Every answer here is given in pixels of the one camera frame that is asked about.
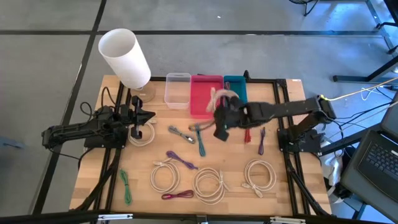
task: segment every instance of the wooden table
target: wooden table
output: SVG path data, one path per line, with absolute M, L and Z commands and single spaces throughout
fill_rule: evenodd
M 135 147 L 127 141 L 126 148 L 121 153 L 119 168 L 128 173 L 133 203 L 129 207 L 125 205 L 124 185 L 118 174 L 111 207 L 112 211 L 178 214 L 204 213 L 209 215 L 292 215 L 285 165 L 283 155 L 279 151 L 276 135 L 277 119 L 273 119 L 264 125 L 267 134 L 264 140 L 263 156 L 257 154 L 260 129 L 262 128 L 258 127 L 251 130 L 252 141 L 249 144 L 244 144 L 243 129 L 229 130 L 230 135 L 227 142 L 220 141 L 213 136 L 214 128 L 203 131 L 201 135 L 205 145 L 206 157 L 200 157 L 198 144 L 189 144 L 180 136 L 171 134 L 167 130 L 169 125 L 174 125 L 181 131 L 189 133 L 188 125 L 197 120 L 190 118 L 189 110 L 169 110 L 164 103 L 165 82 L 154 82 L 154 85 L 156 86 L 155 98 L 148 103 L 144 103 L 143 109 L 156 112 L 155 139 L 151 144 L 144 147 Z M 116 99 L 119 86 L 117 76 L 105 75 L 100 93 L 104 86 L 109 88 L 112 97 Z M 287 80 L 287 86 L 291 101 L 304 99 L 301 80 Z M 247 90 L 249 101 L 275 103 L 271 84 L 248 83 Z M 122 102 L 124 102 L 126 94 L 127 90 L 124 91 Z M 107 96 L 104 98 L 104 104 L 111 104 Z M 98 97 L 96 109 L 99 108 L 99 105 L 100 96 Z M 294 117 L 294 122 L 298 123 L 303 117 Z M 144 138 L 149 137 L 148 130 L 146 127 L 142 128 Z M 216 205 L 205 205 L 196 197 L 162 200 L 160 198 L 161 194 L 150 187 L 149 176 L 154 168 L 152 162 L 166 159 L 165 153 L 169 150 L 175 151 L 182 159 L 190 161 L 198 167 L 221 169 L 224 173 L 224 182 L 226 182 L 231 191 L 227 192 L 224 199 Z M 97 184 L 103 156 L 104 149 L 95 149 L 82 160 L 70 208 L 79 206 Z M 323 209 L 330 213 L 330 204 L 319 160 L 311 154 L 301 153 L 300 156 L 306 186 Z M 258 198 L 251 189 L 241 187 L 244 182 L 244 167 L 252 159 L 262 159 L 270 162 L 277 174 L 277 182 L 274 188 L 264 192 L 263 198 Z M 181 182 L 176 192 L 192 189 L 192 179 L 196 171 L 187 169 L 179 162 L 176 162 L 176 165 L 181 175 Z M 161 169 L 156 175 L 159 187 L 169 186 L 171 183 L 170 177 L 171 174 L 167 169 Z M 252 179 L 256 184 L 264 184 L 268 180 L 265 168 L 254 166 Z M 214 190 L 217 186 L 218 183 L 214 180 L 204 180 L 200 184 L 200 187 L 205 191 Z M 104 208 L 107 192 L 108 185 L 105 185 L 101 208 Z M 295 186 L 295 192 L 298 199 L 298 209 L 302 212 L 300 191 L 297 186 Z

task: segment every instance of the laptop keyboard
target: laptop keyboard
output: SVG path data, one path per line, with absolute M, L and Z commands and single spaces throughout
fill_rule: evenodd
M 380 171 L 398 180 L 398 155 L 373 143 L 365 158 Z

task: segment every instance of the concrete floor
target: concrete floor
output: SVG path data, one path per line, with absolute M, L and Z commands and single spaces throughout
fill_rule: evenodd
M 374 7 L 383 21 L 391 20 L 382 1 Z M 91 30 L 99 0 L 0 0 L 0 29 Z M 108 1 L 100 30 L 373 30 L 376 25 L 363 2 L 320 2 L 307 17 L 303 6 L 281 0 L 112 0 Z M 388 28 L 398 44 L 398 31 Z M 240 75 L 254 78 L 299 78 L 307 97 L 340 96 L 363 86 L 334 83 L 332 75 L 366 76 L 392 57 L 381 37 L 139 35 L 138 40 L 155 76 L 170 72 Z M 103 75 L 113 74 L 97 45 L 88 62 L 71 123 L 87 117 L 78 109 L 82 101 L 94 105 Z M 49 152 L 40 133 L 61 120 L 87 35 L 0 35 L 0 136 L 19 140 L 27 148 L 0 150 L 0 216 L 29 211 Z M 384 90 L 389 96 L 393 92 Z M 333 103 L 338 116 L 372 108 L 389 100 L 373 94 L 367 102 L 359 95 Z M 382 115 L 361 123 L 370 126 Z M 361 128 L 352 127 L 346 135 Z M 326 136 L 337 132 L 326 127 Z M 83 141 L 67 142 L 63 152 L 78 156 Z M 44 212 L 68 209 L 77 175 L 76 161 L 61 157 Z M 350 218 L 353 210 L 332 205 L 333 213 Z M 379 221 L 378 212 L 366 209 L 364 218 Z

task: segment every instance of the white cylinder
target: white cylinder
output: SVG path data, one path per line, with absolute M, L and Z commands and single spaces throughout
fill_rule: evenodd
M 128 88 L 141 88 L 150 79 L 150 69 L 133 32 L 114 29 L 99 40 L 98 50 Z

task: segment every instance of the teal cable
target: teal cable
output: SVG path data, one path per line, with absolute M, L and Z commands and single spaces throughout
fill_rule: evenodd
M 121 169 L 120 178 L 122 179 L 124 187 L 126 188 L 126 191 L 124 192 L 124 203 L 126 203 L 126 205 L 131 205 L 132 198 L 129 188 L 129 177 L 127 176 L 127 172 Z
M 202 156 L 202 157 L 206 156 L 205 146 L 203 145 L 203 141 L 201 140 L 201 137 L 200 137 L 200 128 L 199 128 L 199 125 L 197 125 L 197 124 L 195 125 L 195 132 L 197 133 L 200 156 Z

